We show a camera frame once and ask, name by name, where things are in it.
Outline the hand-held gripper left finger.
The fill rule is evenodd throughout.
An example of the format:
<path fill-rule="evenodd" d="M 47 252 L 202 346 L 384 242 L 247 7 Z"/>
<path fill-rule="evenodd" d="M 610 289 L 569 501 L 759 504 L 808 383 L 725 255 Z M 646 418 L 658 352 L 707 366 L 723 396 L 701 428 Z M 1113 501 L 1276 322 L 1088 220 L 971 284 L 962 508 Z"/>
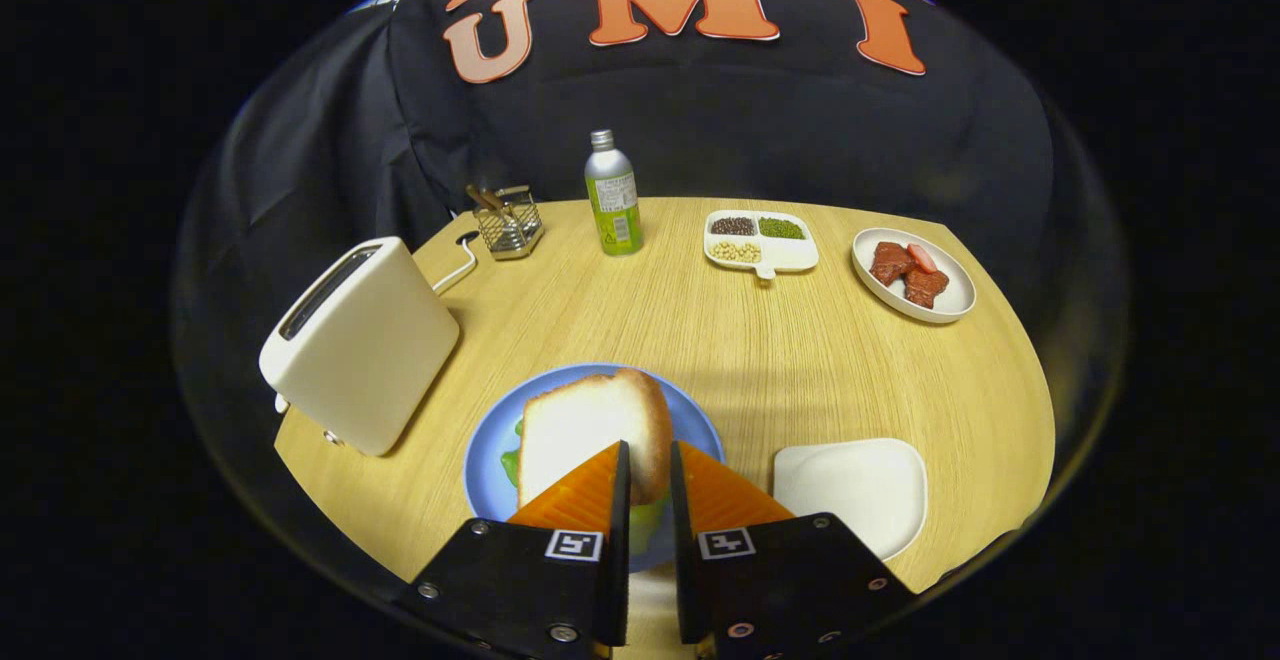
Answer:
<path fill-rule="evenodd" d="M 406 587 L 406 617 L 481 659 L 612 657 L 630 490 L 627 443 L 613 443 L 509 521 L 466 521 Z"/>

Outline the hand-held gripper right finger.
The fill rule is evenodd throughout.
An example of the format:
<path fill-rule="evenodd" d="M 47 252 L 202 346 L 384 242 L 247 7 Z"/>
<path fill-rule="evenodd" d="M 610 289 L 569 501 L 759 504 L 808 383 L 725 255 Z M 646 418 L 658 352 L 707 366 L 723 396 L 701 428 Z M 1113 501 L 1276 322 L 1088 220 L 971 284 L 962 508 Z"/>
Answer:
<path fill-rule="evenodd" d="M 833 513 L 797 515 L 691 443 L 669 450 L 678 631 L 699 659 L 847 659 L 916 596 Z"/>

